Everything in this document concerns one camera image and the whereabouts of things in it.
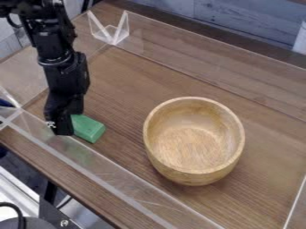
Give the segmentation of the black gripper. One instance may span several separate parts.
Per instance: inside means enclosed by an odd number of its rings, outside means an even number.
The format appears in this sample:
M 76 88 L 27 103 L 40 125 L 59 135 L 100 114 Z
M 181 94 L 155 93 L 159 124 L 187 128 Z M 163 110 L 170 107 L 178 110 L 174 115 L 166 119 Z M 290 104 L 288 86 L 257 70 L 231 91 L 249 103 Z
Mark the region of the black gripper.
M 50 94 L 44 106 L 46 122 L 55 135 L 72 136 L 71 115 L 84 112 L 84 96 L 90 87 L 86 54 L 72 52 L 64 58 L 40 58 Z

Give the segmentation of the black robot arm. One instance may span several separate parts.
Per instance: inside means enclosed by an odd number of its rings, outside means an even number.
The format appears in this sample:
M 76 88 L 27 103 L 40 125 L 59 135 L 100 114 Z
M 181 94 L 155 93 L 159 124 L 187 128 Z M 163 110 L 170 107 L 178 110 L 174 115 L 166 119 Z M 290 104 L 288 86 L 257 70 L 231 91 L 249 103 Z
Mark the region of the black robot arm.
M 56 135 L 71 136 L 72 116 L 84 112 L 90 73 L 86 54 L 74 49 L 76 32 L 63 0 L 0 0 L 0 18 L 12 15 L 19 22 L 10 25 L 24 29 L 47 78 L 47 125 Z

